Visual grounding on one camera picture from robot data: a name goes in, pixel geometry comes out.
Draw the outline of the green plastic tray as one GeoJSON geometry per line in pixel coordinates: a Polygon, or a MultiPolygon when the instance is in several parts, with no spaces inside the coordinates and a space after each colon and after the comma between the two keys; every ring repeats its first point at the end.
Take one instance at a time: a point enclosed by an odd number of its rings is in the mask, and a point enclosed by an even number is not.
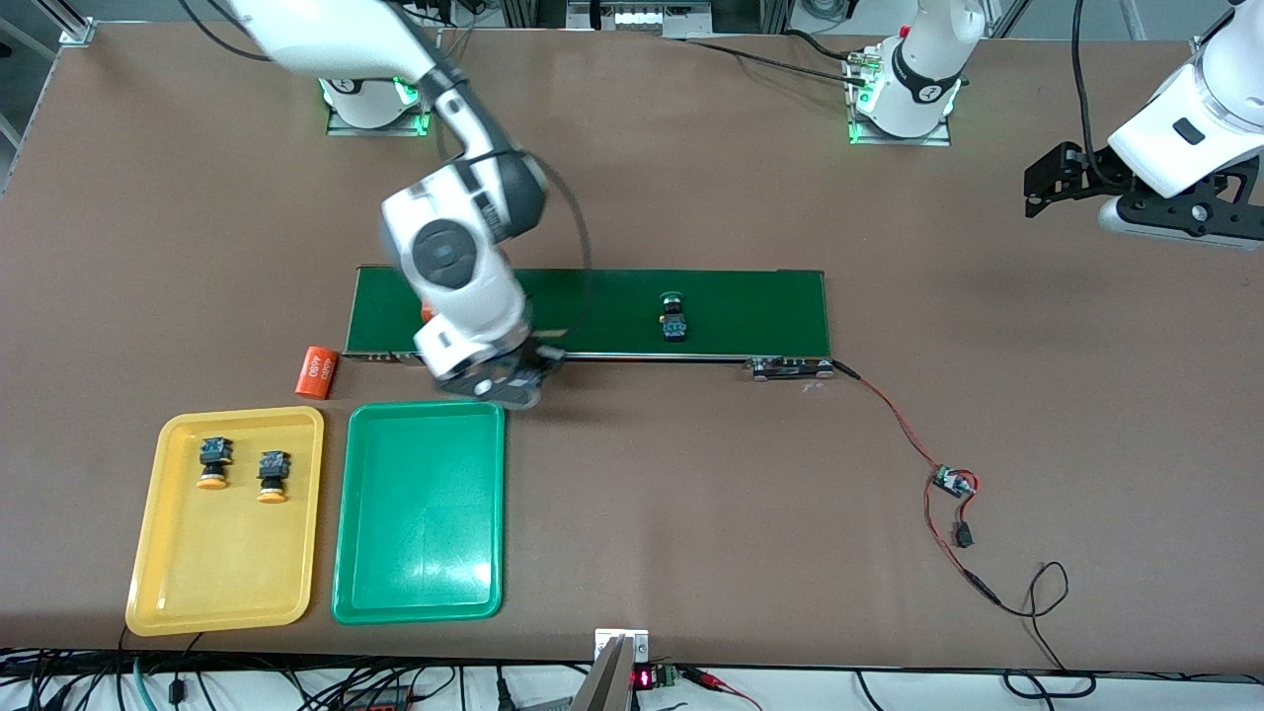
{"type": "Polygon", "coordinates": [[[506,410],[375,402],[348,424],[331,616],[483,620],[503,602],[506,410]]]}

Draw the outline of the green belt conveyor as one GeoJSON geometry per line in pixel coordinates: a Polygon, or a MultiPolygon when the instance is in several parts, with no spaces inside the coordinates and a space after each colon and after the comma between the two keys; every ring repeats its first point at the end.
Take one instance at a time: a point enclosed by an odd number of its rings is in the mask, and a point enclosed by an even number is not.
{"type": "Polygon", "coordinates": [[[828,376],[818,271],[518,269],[533,337],[566,361],[739,363],[758,377],[828,376]],[[661,296],[683,295],[689,338],[664,342],[661,296]]]}

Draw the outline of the grey metal bar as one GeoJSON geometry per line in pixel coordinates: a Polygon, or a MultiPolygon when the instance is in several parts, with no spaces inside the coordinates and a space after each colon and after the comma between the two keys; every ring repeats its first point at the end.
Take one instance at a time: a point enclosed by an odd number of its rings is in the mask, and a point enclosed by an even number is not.
{"type": "Polygon", "coordinates": [[[592,663],[586,679],[574,695],[566,711],[631,711],[635,689],[631,674],[635,668],[631,639],[621,638],[605,644],[600,657],[592,663]]]}

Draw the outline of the red clip lead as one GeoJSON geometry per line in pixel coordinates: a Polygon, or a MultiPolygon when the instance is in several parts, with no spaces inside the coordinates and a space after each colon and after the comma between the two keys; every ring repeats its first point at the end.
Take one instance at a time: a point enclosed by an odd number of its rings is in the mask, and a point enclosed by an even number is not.
{"type": "Polygon", "coordinates": [[[718,678],[718,676],[714,676],[712,673],[708,673],[708,671],[702,671],[700,668],[691,665],[675,665],[675,667],[678,674],[683,676],[683,679],[688,679],[688,682],[691,682],[691,684],[699,684],[699,687],[707,691],[739,698],[746,703],[750,703],[750,706],[752,706],[755,711],[763,711],[763,707],[758,705],[758,702],[755,701],[752,697],[750,697],[750,695],[744,695],[743,692],[739,692],[739,689],[734,689],[734,687],[724,682],[724,679],[718,678]]]}

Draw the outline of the silver box with lights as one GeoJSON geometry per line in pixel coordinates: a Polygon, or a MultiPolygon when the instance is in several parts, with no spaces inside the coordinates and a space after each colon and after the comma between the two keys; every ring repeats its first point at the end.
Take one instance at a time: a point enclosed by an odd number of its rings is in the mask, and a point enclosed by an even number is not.
{"type": "Polygon", "coordinates": [[[566,0],[566,29],[688,38],[713,35],[709,0],[566,0]]]}

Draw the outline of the yellow plastic tray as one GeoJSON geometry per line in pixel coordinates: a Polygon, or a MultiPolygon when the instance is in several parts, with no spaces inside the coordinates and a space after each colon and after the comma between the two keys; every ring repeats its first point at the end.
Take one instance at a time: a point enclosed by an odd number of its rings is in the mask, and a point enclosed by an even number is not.
{"type": "Polygon", "coordinates": [[[315,407],[176,416],[155,445],[129,598],[138,636],[288,625],[308,607],[325,423],[315,407]],[[198,447],[234,442],[226,490],[196,487],[198,447]],[[288,450],[284,504],[258,504],[263,450],[288,450]]]}

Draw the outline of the silver metal bracket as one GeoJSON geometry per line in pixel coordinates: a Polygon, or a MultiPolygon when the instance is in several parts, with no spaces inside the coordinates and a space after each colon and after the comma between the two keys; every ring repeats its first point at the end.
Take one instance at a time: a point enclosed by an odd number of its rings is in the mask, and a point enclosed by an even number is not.
{"type": "Polygon", "coordinates": [[[597,628],[594,631],[594,652],[592,652],[594,660],[600,657],[605,644],[621,638],[631,639],[631,649],[636,665],[650,664],[650,640],[646,629],[597,628]]]}

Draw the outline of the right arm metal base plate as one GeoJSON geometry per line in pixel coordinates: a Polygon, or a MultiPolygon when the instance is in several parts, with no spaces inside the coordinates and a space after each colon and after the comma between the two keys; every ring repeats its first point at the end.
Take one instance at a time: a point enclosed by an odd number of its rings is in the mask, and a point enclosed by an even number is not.
{"type": "Polygon", "coordinates": [[[398,78],[321,78],[329,135],[426,135],[430,102],[398,78]]]}

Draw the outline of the aluminium frame corner bracket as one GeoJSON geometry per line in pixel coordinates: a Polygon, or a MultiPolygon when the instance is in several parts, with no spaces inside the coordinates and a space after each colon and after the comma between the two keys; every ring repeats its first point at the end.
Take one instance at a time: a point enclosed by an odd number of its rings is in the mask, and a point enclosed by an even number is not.
{"type": "Polygon", "coordinates": [[[96,28],[95,19],[82,14],[70,0],[46,0],[49,16],[59,25],[59,44],[87,46],[96,28]]]}

